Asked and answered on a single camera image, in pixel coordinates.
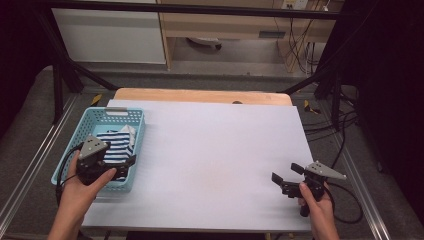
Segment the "white table cover board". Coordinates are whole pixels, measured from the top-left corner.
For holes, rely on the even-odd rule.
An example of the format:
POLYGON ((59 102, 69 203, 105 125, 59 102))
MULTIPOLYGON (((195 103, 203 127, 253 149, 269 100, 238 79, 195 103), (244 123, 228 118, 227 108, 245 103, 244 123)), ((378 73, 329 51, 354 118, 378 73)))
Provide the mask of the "white table cover board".
POLYGON ((306 231, 296 200, 271 180, 301 181, 312 161, 294 106, 140 101, 146 128, 132 190, 100 196, 87 227, 306 231))

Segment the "grey chair base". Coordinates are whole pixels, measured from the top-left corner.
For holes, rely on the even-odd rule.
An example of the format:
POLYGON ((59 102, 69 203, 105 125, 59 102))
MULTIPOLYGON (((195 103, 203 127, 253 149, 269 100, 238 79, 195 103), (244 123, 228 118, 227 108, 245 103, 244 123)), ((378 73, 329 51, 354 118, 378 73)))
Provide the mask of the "grey chair base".
POLYGON ((216 50, 220 50, 222 48, 222 43, 217 38, 194 38, 188 37, 188 40, 205 46, 213 46, 216 50))

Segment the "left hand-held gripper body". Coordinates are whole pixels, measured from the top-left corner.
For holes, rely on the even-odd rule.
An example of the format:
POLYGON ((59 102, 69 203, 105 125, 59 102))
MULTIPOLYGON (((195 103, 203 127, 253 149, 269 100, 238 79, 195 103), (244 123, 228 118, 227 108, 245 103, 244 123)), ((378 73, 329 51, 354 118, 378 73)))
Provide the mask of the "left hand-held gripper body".
POLYGON ((112 169, 104 162, 106 146, 106 142, 92 135, 88 135, 84 141, 76 164, 76 174, 84 185, 92 184, 104 172, 112 169))

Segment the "white power strip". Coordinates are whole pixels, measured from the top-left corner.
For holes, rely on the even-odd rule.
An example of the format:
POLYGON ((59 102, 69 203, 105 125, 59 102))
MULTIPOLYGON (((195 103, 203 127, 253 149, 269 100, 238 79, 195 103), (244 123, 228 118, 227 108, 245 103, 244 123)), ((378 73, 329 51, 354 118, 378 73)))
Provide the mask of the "white power strip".
POLYGON ((282 9, 304 10, 308 0, 283 0, 282 9))

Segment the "light blue plastic basket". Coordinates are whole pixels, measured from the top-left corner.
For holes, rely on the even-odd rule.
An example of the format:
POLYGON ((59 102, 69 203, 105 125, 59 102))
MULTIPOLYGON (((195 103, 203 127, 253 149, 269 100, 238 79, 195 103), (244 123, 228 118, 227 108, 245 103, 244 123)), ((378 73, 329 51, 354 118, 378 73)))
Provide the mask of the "light blue plastic basket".
POLYGON ((63 183, 67 175, 70 161, 74 155, 74 148, 86 140, 88 135, 97 137, 98 133, 104 133, 108 130, 119 131, 125 125, 132 126, 136 129, 133 152, 133 155, 136 156, 136 163, 129 168, 128 176, 124 181, 111 180, 102 189, 102 192, 130 192, 136 175, 136 164, 139 160, 137 154, 141 150, 145 131, 144 111, 140 108, 87 108, 81 117, 54 174, 52 175, 51 183, 56 185, 57 178, 60 178, 61 183, 63 183))

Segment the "light wooden desk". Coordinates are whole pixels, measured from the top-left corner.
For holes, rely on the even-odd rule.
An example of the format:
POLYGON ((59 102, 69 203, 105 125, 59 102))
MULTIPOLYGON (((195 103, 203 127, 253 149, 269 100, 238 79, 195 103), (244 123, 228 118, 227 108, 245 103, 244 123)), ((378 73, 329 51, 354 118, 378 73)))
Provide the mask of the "light wooden desk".
MULTIPOLYGON (((282 9, 283 0, 156 0, 159 4, 184 4, 282 9)), ((339 0, 308 0, 304 10, 324 11, 326 6, 338 11, 339 0)), ((310 20, 279 17, 227 16, 161 13, 162 33, 166 38, 194 37, 218 39, 274 40, 286 71, 292 73, 306 61, 308 43, 325 43, 333 30, 333 20, 310 20)))

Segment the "aluminium rail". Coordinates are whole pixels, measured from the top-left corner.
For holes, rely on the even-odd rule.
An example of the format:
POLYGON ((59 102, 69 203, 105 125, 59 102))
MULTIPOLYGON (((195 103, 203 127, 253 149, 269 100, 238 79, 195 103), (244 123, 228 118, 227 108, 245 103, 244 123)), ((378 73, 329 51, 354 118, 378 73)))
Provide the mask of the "aluminium rail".
POLYGON ((378 175, 355 124, 353 106, 342 102, 339 107, 340 131, 325 130, 310 140, 313 156, 348 176, 346 181, 332 180, 336 226, 342 240, 391 240, 385 222, 372 197, 368 182, 378 175))
POLYGON ((14 186, 13 191, 11 192, 7 201, 0 208, 0 236, 5 234, 7 228, 16 215, 16 212, 18 211, 26 194, 34 182, 34 179, 38 175, 51 149, 55 145, 55 142, 63 127, 65 126, 69 116, 72 114, 73 108, 75 107, 75 102, 78 97, 78 94, 71 94, 69 96, 64 107, 62 108, 63 113, 55 123, 49 126, 48 132, 43 135, 43 139, 38 144, 37 151, 33 155, 23 153, 22 148, 27 146, 29 143, 32 143, 32 140, 29 139, 29 132, 25 132, 25 139, 23 140, 22 148, 19 149, 19 153, 22 156, 30 159, 30 162, 26 165, 25 171, 20 175, 19 181, 14 186))

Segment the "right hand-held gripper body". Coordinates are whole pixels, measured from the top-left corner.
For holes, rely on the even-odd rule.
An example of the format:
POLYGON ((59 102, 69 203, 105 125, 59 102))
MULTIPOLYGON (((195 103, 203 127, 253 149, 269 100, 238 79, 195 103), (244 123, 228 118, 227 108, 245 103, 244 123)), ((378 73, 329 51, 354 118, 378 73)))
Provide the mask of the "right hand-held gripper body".
POLYGON ((324 182, 328 178, 346 180, 347 176, 316 161, 305 167, 300 167, 300 175, 305 177, 304 182, 312 192, 315 200, 319 202, 326 192, 324 182))

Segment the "blue white striped shirt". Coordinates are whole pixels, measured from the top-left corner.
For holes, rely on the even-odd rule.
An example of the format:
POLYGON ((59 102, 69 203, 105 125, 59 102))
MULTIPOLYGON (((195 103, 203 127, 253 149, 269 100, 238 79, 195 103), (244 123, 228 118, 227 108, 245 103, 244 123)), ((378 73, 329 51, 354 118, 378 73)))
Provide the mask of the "blue white striped shirt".
POLYGON ((134 152, 136 129, 125 125, 121 130, 108 130, 98 133, 97 138, 111 144, 106 151, 104 162, 106 164, 126 163, 134 152))

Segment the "black horizontal frame bar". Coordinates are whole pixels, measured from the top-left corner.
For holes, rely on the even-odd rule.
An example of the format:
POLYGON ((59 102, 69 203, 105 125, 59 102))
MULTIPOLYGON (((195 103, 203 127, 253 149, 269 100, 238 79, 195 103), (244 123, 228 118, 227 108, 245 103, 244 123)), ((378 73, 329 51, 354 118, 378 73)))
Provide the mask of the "black horizontal frame bar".
POLYGON ((36 0, 41 7, 76 10, 175 13, 175 14, 204 14, 227 16, 279 17, 297 19, 337 20, 346 17, 340 12, 322 12, 310 10, 276 10, 265 8, 206 6, 184 4, 154 4, 131 2, 106 2, 84 0, 36 0))

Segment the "person's left hand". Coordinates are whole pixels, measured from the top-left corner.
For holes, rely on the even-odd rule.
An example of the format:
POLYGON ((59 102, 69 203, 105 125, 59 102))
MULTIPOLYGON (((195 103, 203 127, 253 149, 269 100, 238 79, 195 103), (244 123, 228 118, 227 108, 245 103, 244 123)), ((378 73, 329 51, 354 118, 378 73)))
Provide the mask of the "person's left hand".
POLYGON ((77 150, 69 165, 59 205, 59 212, 64 213, 66 218, 71 215, 77 219, 82 218, 99 191, 111 181, 117 171, 116 168, 109 169, 90 185, 84 185, 76 175, 76 164, 79 153, 80 151, 77 150))

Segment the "person's right hand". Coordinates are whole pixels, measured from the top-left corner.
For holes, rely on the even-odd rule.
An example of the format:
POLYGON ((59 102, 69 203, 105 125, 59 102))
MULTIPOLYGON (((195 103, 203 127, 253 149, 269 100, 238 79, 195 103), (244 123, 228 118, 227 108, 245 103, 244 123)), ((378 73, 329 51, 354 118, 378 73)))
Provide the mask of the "person's right hand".
POLYGON ((310 209, 311 229, 325 234, 336 230, 333 203, 330 196, 325 193, 320 201, 316 201, 309 187, 301 182, 299 189, 302 197, 298 199, 300 206, 308 206, 310 209))

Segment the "black metal stand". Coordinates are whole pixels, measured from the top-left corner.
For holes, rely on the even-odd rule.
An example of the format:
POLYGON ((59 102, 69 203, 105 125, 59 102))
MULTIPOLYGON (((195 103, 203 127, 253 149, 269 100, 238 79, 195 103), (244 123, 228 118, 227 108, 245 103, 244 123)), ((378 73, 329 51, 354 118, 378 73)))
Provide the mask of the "black metal stand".
POLYGON ((63 84, 66 84, 72 93, 80 93, 84 89, 79 74, 88 77, 108 90, 119 89, 118 86, 95 75, 71 59, 57 24, 54 21, 53 12, 49 7, 34 6, 32 11, 44 32, 44 36, 47 38, 46 49, 49 51, 50 59, 52 60, 54 124, 58 123, 64 115, 63 84))
POLYGON ((341 93, 340 72, 342 58, 343 51, 339 49, 331 57, 329 57, 312 76, 281 91, 282 94, 291 95, 298 90, 301 90, 304 87, 312 84, 313 82, 317 82, 318 87, 314 93, 317 99, 325 99, 330 93, 333 93, 330 121, 332 127, 336 131, 340 130, 339 107, 341 93))

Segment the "black curtain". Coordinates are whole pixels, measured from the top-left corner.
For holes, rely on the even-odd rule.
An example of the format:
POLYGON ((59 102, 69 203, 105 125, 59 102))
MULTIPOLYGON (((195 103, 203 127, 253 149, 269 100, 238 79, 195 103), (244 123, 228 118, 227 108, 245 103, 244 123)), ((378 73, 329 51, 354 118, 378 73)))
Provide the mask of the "black curtain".
POLYGON ((358 107, 377 159, 424 221, 424 0, 345 0, 323 60, 344 42, 341 80, 358 107))
POLYGON ((51 64, 32 0, 0 0, 0 139, 21 110, 36 75, 51 64))

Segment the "wooden table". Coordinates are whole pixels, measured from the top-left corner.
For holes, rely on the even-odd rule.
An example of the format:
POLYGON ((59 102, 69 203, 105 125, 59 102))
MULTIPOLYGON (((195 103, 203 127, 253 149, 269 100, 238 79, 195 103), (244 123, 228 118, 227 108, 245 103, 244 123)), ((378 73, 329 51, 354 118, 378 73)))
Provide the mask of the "wooden table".
POLYGON ((291 106, 289 95, 257 91, 213 91, 186 89, 121 88, 114 100, 148 100, 291 106))

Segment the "white cabinet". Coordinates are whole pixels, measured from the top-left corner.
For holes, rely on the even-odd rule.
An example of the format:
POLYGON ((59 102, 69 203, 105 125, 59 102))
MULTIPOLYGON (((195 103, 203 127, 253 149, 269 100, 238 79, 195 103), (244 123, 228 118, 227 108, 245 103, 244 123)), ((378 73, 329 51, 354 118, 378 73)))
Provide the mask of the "white cabinet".
POLYGON ((53 9, 69 56, 78 62, 166 62, 157 13, 53 9))

